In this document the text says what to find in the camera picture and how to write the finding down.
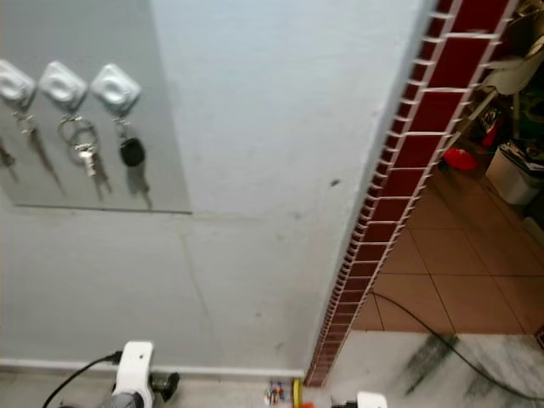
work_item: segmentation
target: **terracotta floor tile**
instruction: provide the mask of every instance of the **terracotta floor tile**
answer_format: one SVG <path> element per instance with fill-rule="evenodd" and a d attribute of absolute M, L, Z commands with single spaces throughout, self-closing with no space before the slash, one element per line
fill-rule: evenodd
<path fill-rule="evenodd" d="M 431 275 L 488 275 L 463 231 L 413 229 L 411 233 Z"/>
<path fill-rule="evenodd" d="M 524 206 L 512 206 L 505 202 L 499 196 L 499 193 L 496 192 L 495 188 L 487 178 L 480 180 L 480 184 L 482 185 L 487 196 L 493 201 L 504 218 L 506 218 L 510 223 L 510 226 L 512 226 L 514 230 L 521 230 L 523 228 L 524 221 Z"/>
<path fill-rule="evenodd" d="M 491 275 L 544 275 L 544 268 L 516 231 L 465 231 Z"/>
<path fill-rule="evenodd" d="M 535 258 L 544 266 L 544 248 L 535 241 L 535 239 L 525 231 L 518 231 L 518 236 L 523 240 L 525 245 L 533 252 Z"/>
<path fill-rule="evenodd" d="M 408 218 L 408 226 L 411 228 L 461 228 L 442 198 L 436 194 L 432 187 L 429 187 L 417 202 L 416 208 Z"/>
<path fill-rule="evenodd" d="M 458 197 L 468 194 L 485 194 L 479 183 L 480 174 L 459 172 L 453 168 L 436 171 L 431 178 L 444 197 Z"/>
<path fill-rule="evenodd" d="M 523 332 L 493 277 L 436 275 L 433 280 L 456 332 Z"/>
<path fill-rule="evenodd" d="M 384 274 L 428 274 L 410 231 L 405 228 L 383 265 Z"/>
<path fill-rule="evenodd" d="M 382 319 L 377 309 L 376 299 L 370 294 L 355 319 L 353 330 L 382 331 Z"/>
<path fill-rule="evenodd" d="M 486 194 L 460 195 L 445 203 L 465 230 L 507 230 L 512 226 Z"/>
<path fill-rule="evenodd" d="M 525 332 L 534 334 L 544 322 L 544 277 L 497 276 L 495 281 Z"/>
<path fill-rule="evenodd" d="M 374 291 L 399 302 L 437 332 L 453 332 L 448 315 L 429 275 L 383 274 L 377 278 Z M 376 301 L 385 331 L 426 331 L 423 326 L 395 305 L 379 297 Z"/>

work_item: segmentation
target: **red bowl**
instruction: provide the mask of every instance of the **red bowl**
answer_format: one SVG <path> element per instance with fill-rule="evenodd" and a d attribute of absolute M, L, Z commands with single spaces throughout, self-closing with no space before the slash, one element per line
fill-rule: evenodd
<path fill-rule="evenodd" d="M 470 153 L 463 149 L 451 148 L 444 153 L 444 160 L 459 170 L 474 170 L 478 163 Z"/>

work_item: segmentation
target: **white bracket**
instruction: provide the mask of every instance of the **white bracket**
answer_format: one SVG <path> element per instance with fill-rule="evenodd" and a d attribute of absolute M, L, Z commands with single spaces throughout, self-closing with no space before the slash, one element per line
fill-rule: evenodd
<path fill-rule="evenodd" d="M 26 108 L 32 101 L 36 82 L 23 71 L 0 59 L 0 97 L 8 105 Z"/>
<path fill-rule="evenodd" d="M 73 111 L 85 98 L 88 85 L 65 65 L 54 61 L 45 68 L 39 87 L 53 102 Z"/>
<path fill-rule="evenodd" d="M 115 64 L 108 64 L 100 70 L 91 83 L 91 90 L 117 114 L 130 111 L 142 92 L 142 88 Z"/>

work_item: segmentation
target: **red tiled wall edge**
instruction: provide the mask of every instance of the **red tiled wall edge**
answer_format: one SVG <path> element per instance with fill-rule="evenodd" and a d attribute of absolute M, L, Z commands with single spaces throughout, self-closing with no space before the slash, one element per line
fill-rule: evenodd
<path fill-rule="evenodd" d="M 305 384 L 322 387 L 516 0 L 440 0 L 362 203 Z"/>

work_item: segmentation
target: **yellow object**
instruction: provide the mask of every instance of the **yellow object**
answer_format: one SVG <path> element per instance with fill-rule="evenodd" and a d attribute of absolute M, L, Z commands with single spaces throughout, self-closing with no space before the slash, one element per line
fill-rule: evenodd
<path fill-rule="evenodd" d="M 303 404 L 303 385 L 300 378 L 295 378 L 292 382 L 292 406 L 301 408 Z"/>

